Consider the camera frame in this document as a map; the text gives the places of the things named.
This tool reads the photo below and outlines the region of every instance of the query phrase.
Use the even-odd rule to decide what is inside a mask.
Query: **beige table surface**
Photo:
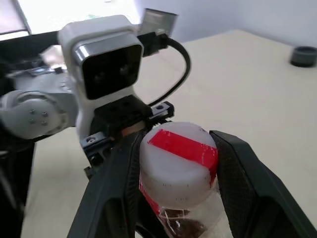
[[[237,135],[276,173],[317,228],[317,69],[288,63],[291,47],[242,31],[185,43],[188,81],[169,100],[176,121]],[[143,59],[146,102],[181,75],[173,49]],[[75,129],[38,143],[23,238],[65,238],[88,180]]]

